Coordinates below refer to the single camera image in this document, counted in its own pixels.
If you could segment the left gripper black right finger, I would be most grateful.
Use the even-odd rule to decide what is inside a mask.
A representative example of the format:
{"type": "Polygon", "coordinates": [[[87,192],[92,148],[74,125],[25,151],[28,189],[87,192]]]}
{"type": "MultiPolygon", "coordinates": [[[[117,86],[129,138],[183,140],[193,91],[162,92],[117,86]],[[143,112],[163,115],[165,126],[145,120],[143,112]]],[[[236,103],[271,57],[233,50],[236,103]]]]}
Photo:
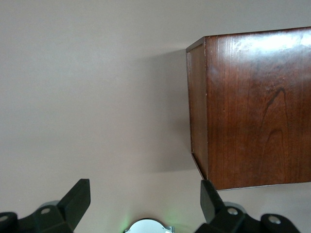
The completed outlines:
{"type": "Polygon", "coordinates": [[[264,214],[256,220],[238,207],[226,206],[209,180],[201,181],[200,205],[206,223],[195,233],[301,233],[284,216],[264,214]]]}

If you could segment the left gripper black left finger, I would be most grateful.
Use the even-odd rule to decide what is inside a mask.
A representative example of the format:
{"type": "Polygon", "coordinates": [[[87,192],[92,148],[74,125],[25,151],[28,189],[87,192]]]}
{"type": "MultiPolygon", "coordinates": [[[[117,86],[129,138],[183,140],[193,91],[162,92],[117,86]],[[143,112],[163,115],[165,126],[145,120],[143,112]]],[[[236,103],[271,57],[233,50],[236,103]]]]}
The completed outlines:
{"type": "Polygon", "coordinates": [[[21,219],[14,212],[0,213],[0,233],[74,233],[90,203],[90,181],[80,179],[56,205],[21,219]]]}

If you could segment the dark wooden drawer cabinet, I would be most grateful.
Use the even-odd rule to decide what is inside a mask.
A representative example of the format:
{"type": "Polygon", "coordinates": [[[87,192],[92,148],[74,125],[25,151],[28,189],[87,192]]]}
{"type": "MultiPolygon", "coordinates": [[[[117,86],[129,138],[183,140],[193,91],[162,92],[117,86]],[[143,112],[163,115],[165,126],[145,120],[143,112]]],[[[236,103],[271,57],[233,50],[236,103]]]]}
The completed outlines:
{"type": "Polygon", "coordinates": [[[217,189],[311,182],[311,27],[186,49],[191,153],[217,189]]]}

